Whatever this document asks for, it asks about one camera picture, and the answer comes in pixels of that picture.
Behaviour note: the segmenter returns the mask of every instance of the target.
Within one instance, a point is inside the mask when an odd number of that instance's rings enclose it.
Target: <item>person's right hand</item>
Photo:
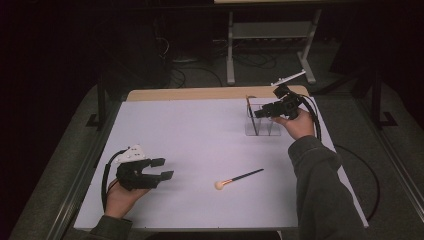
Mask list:
[[[299,115],[293,120],[282,117],[275,117],[272,120],[283,125],[295,140],[308,135],[315,136],[314,122],[309,112],[299,108],[297,113]]]

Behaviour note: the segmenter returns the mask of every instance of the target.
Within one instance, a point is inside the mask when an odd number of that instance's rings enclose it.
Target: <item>desk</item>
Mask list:
[[[128,214],[134,228],[223,231],[297,227],[296,177],[287,155],[293,140],[282,127],[281,136],[244,134],[244,97],[253,95],[258,98],[252,101],[262,103],[275,101],[273,88],[131,92],[121,106],[74,227],[89,230],[97,224],[102,215],[103,166],[114,153],[134,144],[140,144],[150,158],[166,159],[164,166],[145,169],[145,173],[175,171],[171,180],[161,182]],[[323,143],[334,150],[322,119],[321,123]],[[217,180],[260,168],[264,171],[221,191],[214,188]],[[112,165],[109,182],[115,173],[116,167]],[[343,168],[339,176],[352,191]],[[354,201],[367,226],[356,197]]]

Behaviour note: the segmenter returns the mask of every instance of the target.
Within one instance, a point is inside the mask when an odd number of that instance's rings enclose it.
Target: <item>sleeve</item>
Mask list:
[[[361,218],[337,170],[341,158],[317,138],[305,136],[289,148],[297,177],[300,239],[366,239]]]
[[[83,239],[126,240],[128,238],[131,227],[131,221],[102,216],[97,226],[93,228],[90,231],[90,234]]]

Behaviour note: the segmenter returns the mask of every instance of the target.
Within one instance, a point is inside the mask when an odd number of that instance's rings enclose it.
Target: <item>brush handle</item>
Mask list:
[[[264,170],[264,169],[263,169],[263,168],[261,168],[261,169],[256,170],[256,171],[253,171],[253,172],[250,172],[250,173],[243,174],[243,175],[241,175],[241,176],[238,176],[238,177],[235,177],[235,178],[231,179],[231,181],[239,180],[239,179],[241,179],[241,178],[247,177],[247,176],[249,176],[249,175],[255,174],[255,173],[260,172],[260,171],[263,171],[263,170]]]

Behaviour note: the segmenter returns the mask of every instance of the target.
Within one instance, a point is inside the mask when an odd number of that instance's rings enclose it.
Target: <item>makeup brush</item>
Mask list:
[[[221,190],[221,189],[223,189],[223,188],[224,188],[224,185],[225,185],[225,184],[228,184],[228,183],[230,183],[230,182],[234,182],[234,181],[236,181],[236,180],[242,179],[242,178],[244,178],[244,177],[250,176],[250,175],[252,175],[252,174],[258,173],[258,172],[263,171],[263,170],[264,170],[264,169],[263,169],[263,168],[261,168],[261,169],[259,169],[259,170],[256,170],[256,171],[253,171],[253,172],[250,172],[250,173],[246,173],[246,174],[243,174],[243,175],[241,175],[241,176],[238,176],[238,177],[235,177],[235,178],[232,178],[232,179],[228,179],[228,180],[225,180],[225,181],[218,181],[218,182],[215,182],[215,188],[216,188],[217,190]]]

